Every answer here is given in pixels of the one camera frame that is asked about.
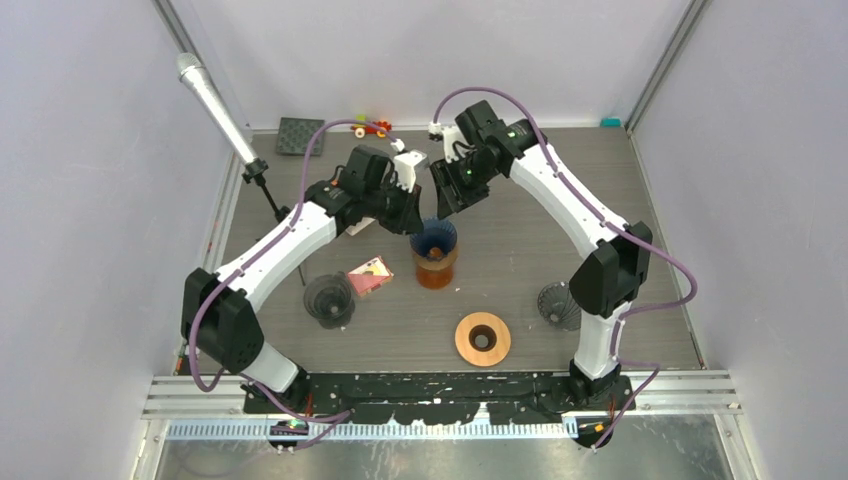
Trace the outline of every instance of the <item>silver microphone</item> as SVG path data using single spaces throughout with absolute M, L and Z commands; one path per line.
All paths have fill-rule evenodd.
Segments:
M 218 128 L 227 137 L 230 145 L 241 158 L 247 169 L 244 174 L 245 180 L 250 182 L 251 178 L 267 169 L 267 164 L 259 159 L 256 150 L 241 134 L 238 125 L 230 116 L 224 102 L 221 101 L 218 90 L 212 84 L 209 72 L 206 71 L 206 67 L 200 63 L 200 60 L 191 53 L 181 53 L 177 56 L 177 70 L 180 72 L 180 82 L 194 92 L 200 103 L 209 112 L 209 116 L 212 117 L 212 120 L 215 121 L 215 124 L 218 125 Z

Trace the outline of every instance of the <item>gray table surface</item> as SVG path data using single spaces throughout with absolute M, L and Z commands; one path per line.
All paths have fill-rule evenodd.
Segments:
M 629 221 L 656 228 L 639 166 L 621 129 L 549 129 L 551 143 L 568 167 L 609 208 Z M 408 147 L 439 159 L 440 145 L 425 132 L 399 132 Z M 278 203 L 292 206 L 300 184 L 301 159 L 274 153 L 274 135 L 257 135 L 254 145 L 270 169 L 268 184 Z M 391 151 L 373 135 L 327 135 L 324 152 L 312 160 L 308 184 L 329 178 L 350 151 L 364 143 Z M 419 183 L 423 216 L 435 213 L 435 191 L 429 173 Z M 418 285 L 408 238 L 372 224 L 354 237 L 342 235 L 306 262 L 307 281 L 319 275 L 350 271 L 381 255 L 394 279 L 379 291 L 357 299 L 356 312 L 344 330 L 324 330 L 303 306 L 297 273 L 271 294 L 259 312 L 268 342 L 308 370 L 328 371 L 460 371 L 473 370 L 456 351 L 454 330 L 469 313 L 487 311 L 501 317 L 512 336 L 506 359 L 493 370 L 559 370 L 577 348 L 577 332 L 558 331 L 539 316 L 536 297 L 546 284 L 568 280 L 580 258 L 565 233 L 545 210 L 510 180 L 491 182 L 490 197 L 451 217 L 459 234 L 456 275 L 447 288 Z M 229 261 L 275 226 L 258 188 L 243 185 L 225 250 Z M 662 245 L 662 239 L 656 242 Z M 637 305 L 676 299 L 671 271 L 661 259 L 651 260 L 649 279 Z M 697 368 L 698 359 L 680 308 L 651 312 L 628 321 L 621 354 L 659 361 L 668 368 Z M 215 367 L 202 357 L 206 371 Z

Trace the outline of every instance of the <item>white wall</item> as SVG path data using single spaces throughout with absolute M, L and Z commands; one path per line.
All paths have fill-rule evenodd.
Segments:
M 508 91 L 547 125 L 626 119 L 688 0 L 193 3 L 251 125 L 276 129 L 357 113 L 426 125 L 469 85 Z
M 774 478 L 845 478 L 848 4 L 713 2 L 637 131 Z
M 151 2 L 4 3 L 0 478 L 127 478 L 228 149 Z

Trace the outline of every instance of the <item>orange liquid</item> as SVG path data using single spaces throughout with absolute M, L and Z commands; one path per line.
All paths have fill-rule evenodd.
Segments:
M 431 290 L 445 288 L 453 280 L 453 265 L 436 272 L 416 266 L 415 278 L 424 288 Z

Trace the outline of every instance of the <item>metal floor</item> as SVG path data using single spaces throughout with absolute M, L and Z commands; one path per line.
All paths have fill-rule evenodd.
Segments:
M 622 129 L 548 129 L 560 157 L 608 207 L 630 221 L 643 220 L 662 245 L 635 155 Z M 398 132 L 407 147 L 439 155 L 440 144 L 425 132 Z M 254 145 L 268 161 L 268 185 L 278 203 L 292 206 L 300 184 L 302 159 L 274 153 L 274 135 L 258 135 Z M 323 155 L 313 158 L 309 183 L 332 176 L 353 147 L 364 143 L 391 151 L 388 141 L 349 133 L 327 135 Z M 435 212 L 435 191 L 427 175 L 422 216 Z M 568 280 L 580 258 L 568 237 L 527 192 L 510 180 L 491 183 L 487 200 L 451 217 L 459 234 L 459 259 L 453 283 L 440 291 L 415 279 L 408 239 L 373 224 L 360 234 L 342 235 L 306 262 L 307 281 L 350 271 L 381 255 L 394 279 L 364 299 L 344 330 L 324 330 L 303 306 L 297 273 L 289 276 L 259 312 L 265 337 L 283 354 L 310 371 L 460 371 L 472 370 L 454 345 L 457 323 L 469 313 L 501 317 L 512 336 L 506 359 L 492 370 L 562 370 L 577 348 L 578 333 L 558 331 L 537 313 L 539 291 Z M 253 185 L 243 185 L 224 254 L 229 261 L 275 226 L 273 215 Z M 670 268 L 656 257 L 637 305 L 676 299 Z M 640 315 L 624 330 L 623 357 L 659 361 L 664 368 L 698 368 L 698 358 L 680 308 Z M 217 369 L 205 356 L 205 371 Z
M 709 415 L 625 417 L 592 455 L 562 439 L 325 442 L 276 455 L 267 442 L 168 441 L 157 480 L 724 480 L 733 474 Z

